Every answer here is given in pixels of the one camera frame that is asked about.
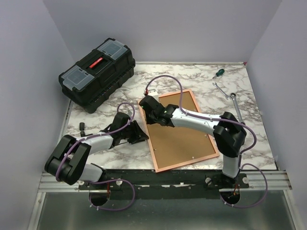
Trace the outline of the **red wooden picture frame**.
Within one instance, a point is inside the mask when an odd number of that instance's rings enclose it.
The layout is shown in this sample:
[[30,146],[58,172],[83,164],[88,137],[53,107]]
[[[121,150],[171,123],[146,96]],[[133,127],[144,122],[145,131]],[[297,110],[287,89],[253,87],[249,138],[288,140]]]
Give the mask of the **red wooden picture frame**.
[[157,173],[220,156],[210,135],[184,127],[148,125],[142,108],[140,113]]

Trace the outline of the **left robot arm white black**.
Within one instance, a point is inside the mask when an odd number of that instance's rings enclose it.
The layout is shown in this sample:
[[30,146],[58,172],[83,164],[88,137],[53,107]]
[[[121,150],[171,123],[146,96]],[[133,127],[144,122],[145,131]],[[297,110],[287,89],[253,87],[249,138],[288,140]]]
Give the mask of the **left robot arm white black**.
[[88,156],[118,146],[122,140],[136,144],[148,139],[137,121],[133,121],[128,114],[118,112],[113,122],[97,134],[83,138],[63,136],[44,170],[69,185],[85,181],[95,189],[102,189],[106,185],[104,169],[93,163],[87,164]]

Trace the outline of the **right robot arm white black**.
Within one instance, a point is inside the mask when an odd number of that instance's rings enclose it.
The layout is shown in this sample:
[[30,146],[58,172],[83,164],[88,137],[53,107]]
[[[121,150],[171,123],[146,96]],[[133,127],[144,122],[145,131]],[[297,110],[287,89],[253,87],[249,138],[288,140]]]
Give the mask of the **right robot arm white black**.
[[139,106],[145,112],[148,125],[159,124],[165,127],[184,127],[197,130],[215,139],[218,150],[223,154],[221,183],[230,188],[238,182],[240,150],[246,138],[246,131],[232,113],[225,112],[221,116],[193,112],[169,104],[164,107],[152,96],[145,96]]

